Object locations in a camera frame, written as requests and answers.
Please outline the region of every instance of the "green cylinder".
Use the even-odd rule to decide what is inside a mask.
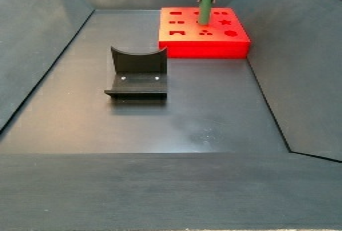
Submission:
[[[209,21],[212,0],[200,0],[197,24],[207,25]]]

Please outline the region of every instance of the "black u-shaped bracket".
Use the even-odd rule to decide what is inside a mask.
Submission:
[[[166,98],[166,49],[130,54],[110,47],[114,67],[112,98]]]

